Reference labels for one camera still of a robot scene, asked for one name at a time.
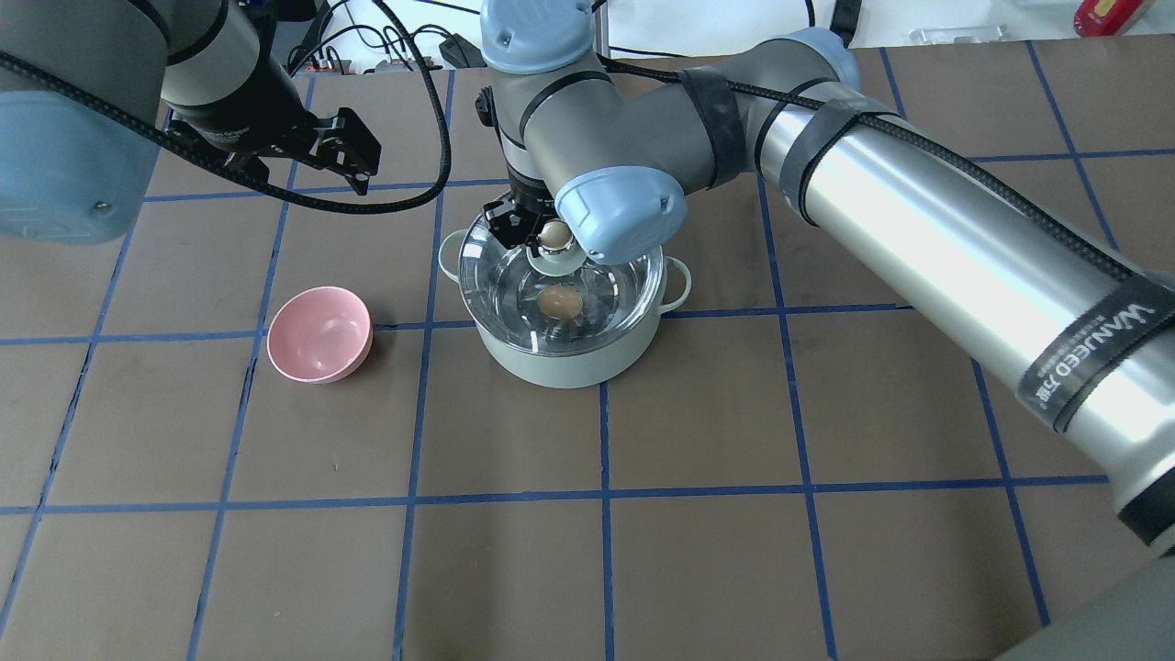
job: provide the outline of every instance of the egg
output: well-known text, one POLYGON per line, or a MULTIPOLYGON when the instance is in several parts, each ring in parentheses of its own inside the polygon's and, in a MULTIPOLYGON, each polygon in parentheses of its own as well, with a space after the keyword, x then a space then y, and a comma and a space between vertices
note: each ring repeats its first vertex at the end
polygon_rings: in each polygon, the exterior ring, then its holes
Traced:
POLYGON ((556 321, 571 321, 583 313, 584 297, 565 284, 551 284, 538 292, 538 309, 556 321))

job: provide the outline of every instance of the wire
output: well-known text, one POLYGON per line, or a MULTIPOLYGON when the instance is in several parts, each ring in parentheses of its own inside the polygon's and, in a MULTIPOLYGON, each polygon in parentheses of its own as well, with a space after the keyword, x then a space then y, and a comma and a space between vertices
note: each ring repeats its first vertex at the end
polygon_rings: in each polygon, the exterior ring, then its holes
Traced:
POLYGON ((338 50, 336 50, 334 46, 327 46, 325 53, 327 62, 329 62, 333 67, 337 63, 340 75, 347 75, 347 72, 343 69, 343 58, 338 54, 338 50))
MULTIPOLYGON (((403 29, 403 23, 400 19, 391 14, 392 22, 401 29, 403 29)), ((412 56, 417 59, 418 62, 423 61, 423 56, 419 49, 416 48, 415 43, 409 41, 409 48, 412 50, 412 56)), ((441 135, 441 164, 439 171, 437 174, 436 181, 423 193, 415 195, 405 200, 398 200, 395 202, 381 202, 381 203, 368 203, 368 204, 356 204, 349 202, 336 202, 334 200, 323 200, 320 197, 310 197, 295 193, 293 190, 287 190, 280 188, 266 181, 254 178, 242 171, 229 169, 223 164, 209 160, 201 155, 200 153, 186 147, 183 143, 179 142, 174 137, 167 135, 162 130, 159 130, 150 123, 132 115, 130 113, 123 110, 122 108, 103 101, 98 96, 94 96, 89 92, 81 89, 60 77, 41 69, 6 50, 0 50, 0 68, 8 69, 13 73, 24 75, 34 82, 41 85, 51 92, 56 92, 76 101, 94 112, 98 112, 108 119, 121 123, 132 131, 141 135, 152 142, 166 148, 167 150, 174 153, 181 158, 201 167, 213 174, 244 186, 246 188, 251 188, 258 193, 277 197, 294 204, 309 207, 313 209, 330 211, 330 213, 344 213, 344 214, 381 214, 381 213, 395 213, 407 209, 412 209, 427 204, 428 202, 436 198, 444 189, 445 183, 449 181, 449 173, 452 168, 452 149, 449 141, 449 127, 444 120, 444 109, 441 106, 441 100, 437 96, 436 86, 432 82, 431 74, 427 69, 421 70, 421 75, 424 79, 424 88, 429 93, 429 101, 432 104, 432 112, 437 117, 437 131, 441 135)))
MULTIPOLYGON (((355 14, 351 13, 351 7, 350 7, 350 5, 347 4, 349 1, 350 0, 342 0, 338 5, 343 5, 343 9, 347 12, 347 20, 351 21, 351 25, 357 25, 357 21, 355 20, 355 14)), ((380 47, 382 47, 384 49, 384 52, 387 52, 388 50, 388 40, 383 38, 383 33, 382 32, 380 32, 378 34, 380 34, 380 41, 381 41, 380 43, 368 43, 367 39, 363 38, 362 33, 360 33, 360 41, 362 41, 363 45, 367 46, 368 48, 380 48, 380 47)))
POLYGON ((422 32, 430 32, 430 33, 434 33, 434 34, 439 34, 439 35, 444 36, 445 39, 452 39, 452 33, 449 32, 449 28, 444 27, 443 25, 424 23, 421 27, 414 29, 412 34, 419 34, 422 32))
POLYGON ((622 53, 633 53, 637 55, 653 55, 656 58, 685 58, 678 53, 665 53, 664 50, 638 50, 637 48, 625 48, 623 46, 609 46, 612 50, 619 50, 622 53))
POLYGON ((369 26, 369 25, 350 25, 350 26, 347 26, 343 29, 340 29, 338 32, 336 32, 336 33, 331 34, 330 36, 328 36, 328 38, 323 39, 322 41, 320 41, 318 45, 315 46, 314 48, 311 48, 309 52, 307 52, 307 54, 303 55, 302 59, 298 60, 297 65, 295 65, 291 69, 289 69, 288 73, 290 75, 297 75, 297 73, 302 69, 302 66, 306 65, 310 60, 310 58, 314 56, 315 53, 322 52, 322 49, 325 48, 327 45, 329 45, 331 41, 338 39, 340 36, 347 34, 348 32, 356 32, 356 31, 360 31, 360 29, 370 29, 371 32, 378 34, 381 39, 383 39, 383 33, 380 32, 378 29, 369 26))
MULTIPOLYGON (((600 56, 600 61, 604 63, 605 68, 612 73, 624 73, 630 75, 639 75, 643 77, 651 77, 653 80, 659 80, 662 82, 680 82, 680 76, 673 72, 659 72, 654 69, 647 69, 644 67, 638 67, 636 65, 630 65, 626 62, 619 62, 611 58, 600 56)), ((799 96, 797 94, 790 94, 786 92, 779 92, 776 89, 766 89, 764 87, 758 87, 754 85, 747 85, 745 82, 728 81, 730 88, 740 94, 748 94, 753 96, 760 96, 763 99, 770 99, 773 101, 781 101, 788 104, 795 104, 812 110, 820 109, 824 106, 824 101, 818 101, 815 99, 808 99, 806 96, 799 96)), ((934 142, 933 140, 914 133, 908 128, 904 128, 895 123, 885 121, 882 119, 862 115, 858 123, 868 126, 889 135, 897 137, 905 142, 922 149, 924 151, 938 157, 939 160, 946 162, 947 164, 959 169, 967 176, 974 178, 979 184, 983 186, 1005 202, 1010 204, 1014 209, 1020 211, 1026 218, 1033 222, 1036 227, 1042 229, 1046 234, 1052 236, 1054 240, 1060 242, 1062 245, 1069 248, 1079 256, 1085 258, 1088 263, 1104 272, 1106 275, 1113 277, 1114 279, 1121 282, 1134 275, 1134 270, 1124 265, 1122 262, 1117 261, 1113 256, 1106 254, 1100 248, 1093 243, 1086 241, 1080 235, 1074 232, 1072 229, 1061 224, 1055 217, 1049 215, 1046 210, 1041 209, 1039 205, 1033 203, 1030 200, 1023 196, 1019 190, 1012 188, 1007 183, 1000 181, 995 175, 975 164, 971 160, 959 155, 958 153, 934 142)))
POLYGON ((448 2, 441 2, 439 0, 416 0, 417 2, 424 2, 425 5, 436 5, 437 7, 448 7, 450 9, 457 9, 458 12, 465 12, 466 14, 481 15, 477 9, 470 9, 469 7, 462 7, 458 5, 450 5, 448 2))
POLYGON ((383 38, 388 41, 388 46, 390 46, 391 49, 396 52, 396 58, 398 58, 401 62, 404 62, 404 68, 408 69, 408 70, 412 70, 412 65, 408 63, 408 58, 405 58, 404 54, 400 52, 400 48, 396 48, 396 42, 397 41, 403 41, 404 38, 400 36, 397 34, 396 36, 398 39, 391 39, 390 36, 388 36, 388 31, 389 29, 392 31, 392 32, 396 32, 396 28, 394 28, 394 27, 391 27, 389 25, 389 26, 384 27, 383 31, 382 31, 383 38))

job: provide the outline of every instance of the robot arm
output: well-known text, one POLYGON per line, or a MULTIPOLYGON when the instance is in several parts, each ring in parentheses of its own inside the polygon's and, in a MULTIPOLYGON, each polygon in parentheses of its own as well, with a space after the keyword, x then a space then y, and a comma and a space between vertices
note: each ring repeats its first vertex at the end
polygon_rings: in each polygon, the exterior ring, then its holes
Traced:
MULTIPOLYGON (((1096 461, 1120 519, 1156 554, 1175 548, 1175 278, 1140 275, 994 194, 946 149, 858 126, 887 110, 854 89, 855 63, 831 32, 771 40, 625 100, 590 49, 589 14, 570 1, 483 7, 495 69, 483 119, 516 207, 551 209, 491 220, 499 240, 532 241, 557 215, 593 259, 629 261, 677 231, 686 194, 754 167, 1096 461), (734 94, 727 81, 825 103, 734 94)), ((886 119, 878 126, 911 128, 886 119)))
MULTIPOLYGON (((342 175, 358 194, 380 143, 349 108, 320 120, 235 0, 0 0, 0 49, 135 117, 174 110, 170 135, 264 181, 261 156, 342 175)), ((96 243, 122 234, 156 149, 81 106, 0 70, 0 232, 96 243)))

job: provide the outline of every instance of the glass lid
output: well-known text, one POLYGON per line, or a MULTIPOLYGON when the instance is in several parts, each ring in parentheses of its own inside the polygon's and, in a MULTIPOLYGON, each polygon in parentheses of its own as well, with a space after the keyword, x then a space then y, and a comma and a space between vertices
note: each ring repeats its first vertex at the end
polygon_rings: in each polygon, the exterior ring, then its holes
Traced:
POLYGON ((506 249, 478 215, 462 243, 458 269, 477 323, 525 353, 565 357, 605 348, 640 322, 660 292, 660 248, 617 265, 588 259, 566 275, 536 270, 529 249, 506 249))

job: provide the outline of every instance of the cooking pot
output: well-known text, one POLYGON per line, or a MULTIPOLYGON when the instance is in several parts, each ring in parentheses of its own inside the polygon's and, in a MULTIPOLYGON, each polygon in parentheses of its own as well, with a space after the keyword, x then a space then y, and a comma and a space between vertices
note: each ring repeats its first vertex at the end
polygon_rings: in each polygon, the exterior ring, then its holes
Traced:
POLYGON ((442 241, 437 261, 461 286, 490 356, 549 389, 592 386, 627 370, 652 343, 662 315, 680 306, 693 286, 685 263, 660 247, 616 265, 585 259, 573 270, 562 267, 565 248, 544 256, 532 250, 505 248, 478 215, 468 230, 442 241), (450 268, 443 256, 458 241, 458 263, 450 268), (685 276, 685 290, 665 303, 669 264, 685 276))

